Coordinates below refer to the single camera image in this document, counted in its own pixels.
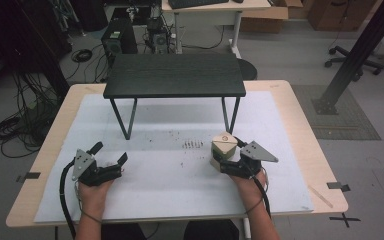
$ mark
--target floor mat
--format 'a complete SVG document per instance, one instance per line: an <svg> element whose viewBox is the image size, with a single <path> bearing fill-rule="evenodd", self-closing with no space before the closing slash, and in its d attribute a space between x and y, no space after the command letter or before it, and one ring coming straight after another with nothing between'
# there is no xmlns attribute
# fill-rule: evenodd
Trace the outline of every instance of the floor mat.
<svg viewBox="0 0 384 240"><path fill-rule="evenodd" d="M318 115L312 99L319 99L327 86L293 85L292 89L317 139L381 140L366 114L346 89L335 107L338 115Z"/></svg>

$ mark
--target black pole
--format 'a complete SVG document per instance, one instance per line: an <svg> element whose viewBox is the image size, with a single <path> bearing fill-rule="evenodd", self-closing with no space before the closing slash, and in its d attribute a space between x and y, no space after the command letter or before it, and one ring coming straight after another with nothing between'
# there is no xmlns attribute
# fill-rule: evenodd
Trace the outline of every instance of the black pole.
<svg viewBox="0 0 384 240"><path fill-rule="evenodd" d="M384 0L368 23L345 62L339 68L332 82L320 99L313 100L318 114L337 114L335 104L353 80L358 69L384 37Z"/></svg>

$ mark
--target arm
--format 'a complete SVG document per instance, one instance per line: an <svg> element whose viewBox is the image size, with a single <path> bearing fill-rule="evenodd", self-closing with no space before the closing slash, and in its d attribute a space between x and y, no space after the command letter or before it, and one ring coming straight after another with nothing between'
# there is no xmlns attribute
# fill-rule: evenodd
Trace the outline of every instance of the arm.
<svg viewBox="0 0 384 240"><path fill-rule="evenodd" d="M257 174L261 185L265 185L265 176L262 171ZM243 179L230 176L238 187L239 194L245 209L248 211L248 218L251 227L253 240L277 240L280 239L274 225L261 201L261 192L252 179Z"/></svg>
<svg viewBox="0 0 384 240"><path fill-rule="evenodd" d="M101 239L102 215L105 210L107 192L112 183L113 181L108 181L97 187L88 187L79 182L82 215L77 228L76 240Z"/></svg>

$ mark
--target gray floor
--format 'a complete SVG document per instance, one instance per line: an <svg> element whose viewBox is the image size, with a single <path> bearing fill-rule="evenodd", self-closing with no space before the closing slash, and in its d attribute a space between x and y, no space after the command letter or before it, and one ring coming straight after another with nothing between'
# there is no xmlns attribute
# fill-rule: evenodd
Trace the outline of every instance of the gray floor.
<svg viewBox="0 0 384 240"><path fill-rule="evenodd" d="M194 29L187 28L183 43L211 46L218 42L221 27ZM224 53L228 52L230 27L225 29L225 37L214 50L185 49L185 53ZM141 42L143 29L136 29ZM239 50L242 58L253 63L258 69L259 79L284 79L291 84L329 84L339 69L335 64L324 68L329 59L327 50L335 38L335 45L350 49L359 33L315 32L305 21L290 21L284 24L280 34L241 33ZM73 49L92 48L100 43L99 33L87 37L73 35ZM372 57L384 63L384 47ZM93 80L95 63L87 69L81 64L70 83ZM76 65L69 55L61 60L65 76L73 73ZM348 184L351 191L345 193L349 210L348 218L360 221L330 220L329 217L342 217L338 214L277 216L274 223L282 239L384 239L384 71L374 76L365 68L358 82L352 82L349 90L360 104L369 120L379 133L381 141L332 141L320 140L320 146L328 159L338 181ZM17 109L16 88L8 71L0 73L0 121ZM6 146L6 151L20 152L21 142ZM0 239L54 239L54 228L8 228L6 217L22 187L16 182L20 175L29 171L35 156L9 159L0 153ZM146 235L153 232L156 223L143 224ZM185 222L163 222L151 239L181 239ZM67 228L60 227L60 239L70 239Z"/></svg>

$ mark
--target metal table leg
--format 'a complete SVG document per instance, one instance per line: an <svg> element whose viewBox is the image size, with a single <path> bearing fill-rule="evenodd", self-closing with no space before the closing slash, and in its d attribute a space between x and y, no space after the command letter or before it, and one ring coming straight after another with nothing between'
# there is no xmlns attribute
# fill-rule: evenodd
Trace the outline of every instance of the metal table leg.
<svg viewBox="0 0 384 240"><path fill-rule="evenodd" d="M238 37L239 37L239 29L241 27L241 17L242 12L238 11L235 14L235 25L233 28L233 39L230 42L230 48L232 49L232 52L236 54L237 58L241 58L241 54L239 53L238 49Z"/></svg>
<svg viewBox="0 0 384 240"><path fill-rule="evenodd" d="M176 34L176 53L182 54L182 43L179 37L179 13L174 13L174 33Z"/></svg>
<svg viewBox="0 0 384 240"><path fill-rule="evenodd" d="M235 126L235 120L236 120L236 115L238 113L238 107L239 107L240 100L241 100L240 97L236 98L235 107L233 109L232 122L230 123L230 126L229 126L229 119L227 119L227 113L226 113L226 103L224 101L224 97L221 98L221 105L223 107L224 124L226 127L226 131L229 132L230 134L233 133L233 127Z"/></svg>
<svg viewBox="0 0 384 240"><path fill-rule="evenodd" d="M117 105L115 104L114 98L110 98L110 102L111 102L111 106L114 109L115 116L117 117L117 121L120 124L121 130L123 131L124 137L126 138L126 140L129 140L132 134L133 120L135 118L138 99L135 98L135 102L133 103L132 114L131 114L130 123L129 123L129 130L127 132L126 132L126 128L124 127L123 120L121 119L120 113L118 112L118 108L117 108Z"/></svg>

